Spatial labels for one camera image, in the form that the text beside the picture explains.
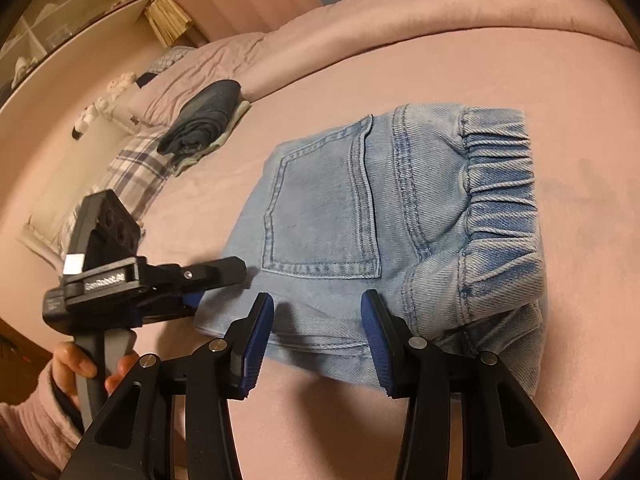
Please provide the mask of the pink sleeved left forearm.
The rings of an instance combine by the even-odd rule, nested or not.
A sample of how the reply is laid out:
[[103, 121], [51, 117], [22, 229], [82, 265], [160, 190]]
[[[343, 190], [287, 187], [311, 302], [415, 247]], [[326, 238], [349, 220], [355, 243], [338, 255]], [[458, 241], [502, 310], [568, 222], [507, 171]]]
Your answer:
[[59, 404], [62, 391], [53, 382], [52, 363], [38, 377], [28, 399], [17, 405], [1, 403], [1, 449], [40, 479], [58, 479], [78, 445], [82, 431]]

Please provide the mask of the person's left hand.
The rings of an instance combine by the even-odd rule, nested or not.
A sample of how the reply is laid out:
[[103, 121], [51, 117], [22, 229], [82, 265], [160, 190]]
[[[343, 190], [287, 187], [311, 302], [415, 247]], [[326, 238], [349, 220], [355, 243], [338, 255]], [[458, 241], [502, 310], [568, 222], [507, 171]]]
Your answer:
[[[123, 356], [117, 364], [114, 375], [105, 379], [104, 387], [110, 396], [118, 387], [120, 382], [137, 363], [139, 355], [131, 352]], [[72, 342], [61, 342], [53, 352], [51, 376], [55, 387], [60, 390], [75, 408], [80, 408], [79, 396], [77, 392], [76, 377], [95, 378], [96, 364]]]

